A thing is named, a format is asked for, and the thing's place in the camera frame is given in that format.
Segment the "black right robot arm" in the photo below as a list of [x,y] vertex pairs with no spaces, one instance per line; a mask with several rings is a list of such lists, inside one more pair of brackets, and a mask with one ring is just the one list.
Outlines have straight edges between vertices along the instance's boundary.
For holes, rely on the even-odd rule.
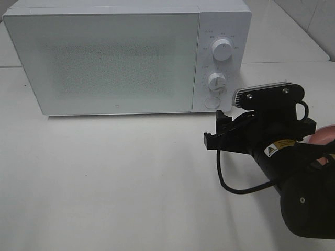
[[245,195],[274,187],[288,229],[306,238],[334,239],[334,143],[303,143],[316,123],[297,119],[296,108],[255,110],[236,118],[216,112],[216,133],[205,133],[208,150],[249,154],[268,181],[247,189],[226,184],[221,164],[221,186]]

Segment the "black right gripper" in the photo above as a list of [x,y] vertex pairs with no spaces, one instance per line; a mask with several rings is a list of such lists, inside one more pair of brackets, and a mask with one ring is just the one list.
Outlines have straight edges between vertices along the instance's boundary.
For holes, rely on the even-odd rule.
[[236,146],[239,153],[251,153],[277,140],[302,141],[305,136],[315,133],[317,125],[308,116],[297,119],[295,106],[245,112],[235,119],[235,123],[234,126],[233,117],[217,110],[216,134],[204,133],[206,150],[232,151]]

